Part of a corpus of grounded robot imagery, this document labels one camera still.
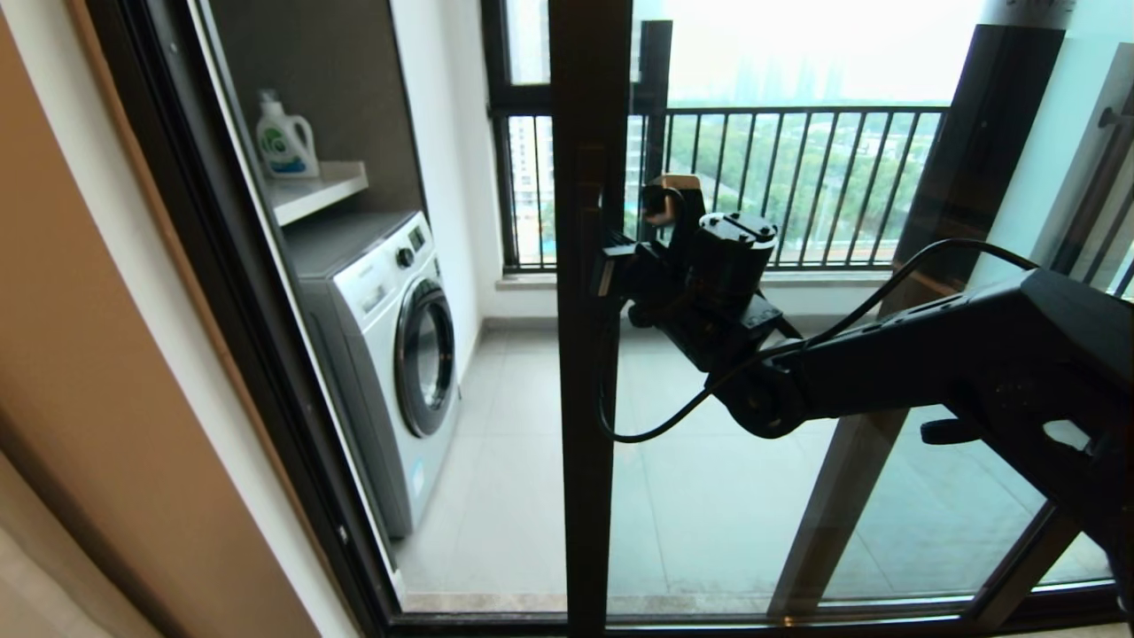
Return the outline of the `long black balcony railing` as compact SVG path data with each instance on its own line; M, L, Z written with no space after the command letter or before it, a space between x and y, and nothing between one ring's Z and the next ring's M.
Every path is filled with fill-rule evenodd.
M895 257L943 133L942 105L683 107L626 126L621 230L636 236L641 186L693 175L709 213L777 227L770 267L882 270Z

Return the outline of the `white wall shelf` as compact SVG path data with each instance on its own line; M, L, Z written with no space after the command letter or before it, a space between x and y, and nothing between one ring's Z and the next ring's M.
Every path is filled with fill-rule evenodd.
M318 177L266 180L268 203L278 226L303 221L308 215L369 189L369 175L361 161L321 162Z

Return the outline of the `dark brown fixed glass door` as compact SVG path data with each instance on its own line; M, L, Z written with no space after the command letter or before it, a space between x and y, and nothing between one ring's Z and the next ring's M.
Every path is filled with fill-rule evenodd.
M1051 267L1106 144L1098 119L1133 86L1127 12L1058 31L976 26L897 258L960 237ZM807 533L847 534L846 548L833 552L833 577L819 587L822 606L972 601L1052 507L985 446L920 444L919 425L937 416L943 408L931 405L835 425L788 554ZM1038 570L1038 585L1048 587L1102 578L1100 548L1076 530L1053 565Z

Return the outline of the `white front-load washing machine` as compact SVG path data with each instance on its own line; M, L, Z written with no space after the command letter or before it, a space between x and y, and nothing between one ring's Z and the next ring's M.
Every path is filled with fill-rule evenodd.
M318 360L386 536L424 517L456 431L456 331L428 218L323 213L284 227Z

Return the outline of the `long stone window sill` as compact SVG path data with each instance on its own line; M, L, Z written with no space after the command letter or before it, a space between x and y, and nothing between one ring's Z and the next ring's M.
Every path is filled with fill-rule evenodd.
M762 290L769 288L866 287L882 286L891 270L773 270L761 279ZM494 283L497 292L553 292L558 283L556 272L521 272L506 274Z

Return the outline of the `dark framed sliding glass door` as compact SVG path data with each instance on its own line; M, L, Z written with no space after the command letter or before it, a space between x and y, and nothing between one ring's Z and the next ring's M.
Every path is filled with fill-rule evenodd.
M1038 570L1069 548L1075 526L1044 507L1021 541L966 603L885 601L850 606L819 604L819 587L833 577L833 552L846 533L807 533L793 548L785 585L765 620L689 614L626 615L603 620L609 516L582 490L610 487L596 435L584 439L587 467L568 469L567 541L579 541L566 565L568 609L558 614L404 613L393 602L392 577L379 563L379 542L363 526L372 517L353 485L327 407L318 368L307 359L299 320L291 318L278 262L260 233L255 199L231 148L226 97L215 97L218 48L198 40L206 22L196 0L82 0L115 90L161 199L159 231L174 243L177 267L198 287L206 318L235 361L226 371L249 409L259 440L279 456L281 480L296 490L301 520L313 526L316 556L330 565L336 598L363 638L984 638L1046 633L1122 620L1134 612L1115 585L1040 586Z

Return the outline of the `dark brown sliding glass door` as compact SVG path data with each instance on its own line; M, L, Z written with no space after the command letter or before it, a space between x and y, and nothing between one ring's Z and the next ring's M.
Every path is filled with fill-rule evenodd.
M688 15L678 18L680 27L694 29L694 51L677 53L688 61L700 80L722 80L729 65L742 61L748 52L782 62L786 73L807 75L806 58L819 61L862 65L871 77L885 82L902 80L904 90L919 90L926 83L939 86L948 97L959 86L960 69L967 61L968 44L976 26L1023 26L1058 31L1066 26L1102 26L1106 18L1127 12L1134 18L1134 0L926 0L911 3L874 3L870 0L772 0L771 3L713 3L696 0ZM609 554L600 562L607 575L607 610L603 620L626 615L689 614L695 622L714 615L768 618L782 568L788 561L799 525L826 461L833 428L843 417L822 417L799 425L781 439L761 439L741 428L716 397L693 408L683 420L655 439L619 444L609 440L598 416L615 424L618 399L618 339L621 307L606 298L583 294L579 278L579 222L576 203L576 156L585 144L606 148L603 204L603 247L620 231L626 199L626 126L629 107L629 36L635 22L634 0L549 0L549 52L552 137L555 138L555 214L558 238L558 330L562 366L562 471L564 514L566 514L566 558L582 548L579 541L567 541L568 469L587 467L584 439L596 435L601 444L613 446L612 454L599 452L598 469L611 470L610 487L583 488L585 501L609 497L601 514L609 522L600 525L609 535ZM899 271L911 257L891 260L887 270ZM1029 257L1022 257L1041 269ZM779 294L763 295L782 311L788 331L765 340L765 350L787 344L792 338L813 338L843 322L850 311L863 307L856 327L882 318L894 318L904 311L956 294L971 292L988 284L999 284L1015 277L1015 262L973 249L946 250L919 263L908 277L892 288L868 294L864 301L820 301L823 315L833 322L813 327L789 308ZM655 402L680 411L699 384L678 388L668 372L641 372L626 388L626 397ZM957 446L978 443L990 450L993 459L1005 462L983 441L932 445L922 440L925 424L946 420L931 417L919 425L915 439L926 446ZM897 408L882 411L898 411ZM771 594L764 611L758 612L610 612L610 534L613 513L612 488L616 453L636 453L642 469L663 470L663 484L652 490L655 505L676 517L678 548L691 548L693 558L705 558L704 572L710 579L742 580L760 569L771 573ZM1029 480L1010 473L1026 487ZM1046 500L1057 510L1053 501ZM1063 511L1081 531L1070 514Z

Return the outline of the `dark brown door handle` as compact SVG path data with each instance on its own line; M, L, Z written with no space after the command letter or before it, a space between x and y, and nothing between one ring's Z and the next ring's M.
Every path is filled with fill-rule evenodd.
M607 154L603 145L585 144L576 156L576 203L579 222L579 284L596 298L598 271L603 262L603 204Z

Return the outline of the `white detergent bottle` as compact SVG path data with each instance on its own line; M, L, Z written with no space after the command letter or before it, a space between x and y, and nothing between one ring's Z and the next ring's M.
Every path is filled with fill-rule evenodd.
M259 90L260 117L254 142L271 179L315 179L321 176L315 133L307 118L288 114L276 90Z

